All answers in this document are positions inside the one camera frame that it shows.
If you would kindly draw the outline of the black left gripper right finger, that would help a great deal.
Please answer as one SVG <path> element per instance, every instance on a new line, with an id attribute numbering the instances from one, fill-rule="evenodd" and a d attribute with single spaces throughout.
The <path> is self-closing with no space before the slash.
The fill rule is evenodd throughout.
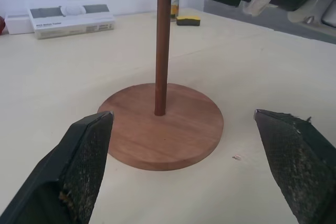
<path id="1" fill-rule="evenodd" d="M 336 147 L 287 113 L 254 114 L 272 176 L 299 224 L 336 224 Z"/>

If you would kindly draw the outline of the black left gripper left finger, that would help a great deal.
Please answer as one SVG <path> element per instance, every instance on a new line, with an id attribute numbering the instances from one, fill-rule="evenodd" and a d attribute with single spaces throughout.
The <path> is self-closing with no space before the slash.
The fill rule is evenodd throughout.
<path id="1" fill-rule="evenodd" d="M 35 166 L 0 224 L 89 224 L 106 166 L 111 111 L 73 123 Z"/>

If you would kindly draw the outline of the brown wooden pole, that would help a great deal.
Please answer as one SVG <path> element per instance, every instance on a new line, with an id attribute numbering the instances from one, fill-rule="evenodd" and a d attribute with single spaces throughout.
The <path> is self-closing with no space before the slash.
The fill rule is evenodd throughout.
<path id="1" fill-rule="evenodd" d="M 166 114 L 167 74 L 170 45 L 171 0 L 157 0 L 155 109 L 156 116 Z"/>

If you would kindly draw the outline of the white printed product box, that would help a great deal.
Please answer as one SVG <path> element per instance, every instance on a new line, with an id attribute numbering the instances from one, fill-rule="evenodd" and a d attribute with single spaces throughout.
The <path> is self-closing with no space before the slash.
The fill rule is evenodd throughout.
<path id="1" fill-rule="evenodd" d="M 33 1 L 27 10 L 37 39 L 113 30 L 115 24 L 104 1 Z"/>

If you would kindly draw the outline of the yellow and black sponge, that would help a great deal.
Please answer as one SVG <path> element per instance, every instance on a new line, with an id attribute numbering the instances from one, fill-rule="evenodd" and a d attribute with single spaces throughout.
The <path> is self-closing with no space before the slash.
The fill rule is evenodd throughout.
<path id="1" fill-rule="evenodd" d="M 198 16 L 178 16 L 176 24 L 178 26 L 200 26 L 201 19 Z"/>

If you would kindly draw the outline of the round wooden base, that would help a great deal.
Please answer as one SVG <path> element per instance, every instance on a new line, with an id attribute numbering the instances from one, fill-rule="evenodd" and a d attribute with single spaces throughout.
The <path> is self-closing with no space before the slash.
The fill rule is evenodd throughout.
<path id="1" fill-rule="evenodd" d="M 112 111 L 114 122 L 109 154 L 129 166 L 145 170 L 176 170 L 194 165 L 218 146 L 223 115 L 206 95 L 168 84 L 166 114 L 154 114 L 153 83 L 130 86 L 99 107 Z"/>

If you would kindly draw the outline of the plain white box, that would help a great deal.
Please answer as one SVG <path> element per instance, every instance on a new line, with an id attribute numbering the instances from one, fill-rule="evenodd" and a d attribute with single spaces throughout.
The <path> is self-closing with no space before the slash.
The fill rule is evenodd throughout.
<path id="1" fill-rule="evenodd" d="M 28 14 L 8 14 L 5 23 L 10 35 L 34 33 Z"/>

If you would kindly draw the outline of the bottle with yellow label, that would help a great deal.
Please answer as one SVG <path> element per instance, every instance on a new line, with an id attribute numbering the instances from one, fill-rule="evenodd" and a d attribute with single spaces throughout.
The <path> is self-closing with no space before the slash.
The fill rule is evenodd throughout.
<path id="1" fill-rule="evenodd" d="M 180 0 L 171 0 L 171 20 L 176 20 L 179 14 Z"/>

